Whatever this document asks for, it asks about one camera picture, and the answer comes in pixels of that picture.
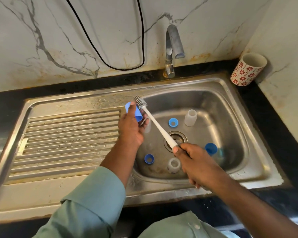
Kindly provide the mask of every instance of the marble wall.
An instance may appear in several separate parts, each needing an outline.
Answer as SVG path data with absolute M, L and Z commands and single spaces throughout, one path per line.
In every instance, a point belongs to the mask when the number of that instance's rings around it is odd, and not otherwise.
M 70 1 L 110 65 L 141 63 L 136 0 Z M 133 72 L 163 68 L 169 24 L 186 53 L 176 66 L 239 57 L 271 1 L 140 0 L 146 62 Z M 0 0 L 0 91 L 121 73 L 101 62 L 65 0 Z
M 245 51 L 268 59 L 256 81 L 298 142 L 298 0 L 273 0 Z

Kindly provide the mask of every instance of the white mug with red flowers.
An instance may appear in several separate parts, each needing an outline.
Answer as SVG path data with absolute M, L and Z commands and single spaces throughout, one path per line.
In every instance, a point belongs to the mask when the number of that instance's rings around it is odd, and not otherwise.
M 238 86 L 249 85 L 266 64 L 267 59 L 258 53 L 243 55 L 231 75 L 232 83 Z

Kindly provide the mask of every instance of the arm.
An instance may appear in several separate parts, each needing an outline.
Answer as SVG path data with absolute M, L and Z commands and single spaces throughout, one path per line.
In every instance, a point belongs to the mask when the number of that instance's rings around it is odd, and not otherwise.
M 70 194 L 35 237 L 110 237 L 126 198 L 125 188 L 143 142 L 147 122 L 139 126 L 136 106 L 119 123 L 119 138 L 103 162 Z
M 181 144 L 181 148 L 175 147 L 173 152 L 190 183 L 206 186 L 218 195 L 253 237 L 298 237 L 298 225 L 233 180 L 205 150 L 193 144 Z

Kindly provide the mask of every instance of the shirt sleeve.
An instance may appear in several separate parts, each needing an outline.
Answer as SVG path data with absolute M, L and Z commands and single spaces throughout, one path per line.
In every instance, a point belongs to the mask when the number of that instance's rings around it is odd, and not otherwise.
M 119 178 L 98 167 L 61 200 L 61 207 L 34 237 L 110 237 L 125 198 Z

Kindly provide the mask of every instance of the drain strainer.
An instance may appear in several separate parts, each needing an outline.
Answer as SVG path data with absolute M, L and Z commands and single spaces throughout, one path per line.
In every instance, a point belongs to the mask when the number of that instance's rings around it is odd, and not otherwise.
M 188 142 L 187 137 L 181 132 L 171 131 L 168 134 L 171 136 L 171 138 L 173 138 L 174 141 L 177 142 L 177 144 L 182 144 L 182 143 L 187 143 Z M 171 149 L 170 145 L 167 143 L 166 139 L 163 139 L 163 143 L 165 145 L 165 148 L 169 152 L 172 152 L 172 149 Z

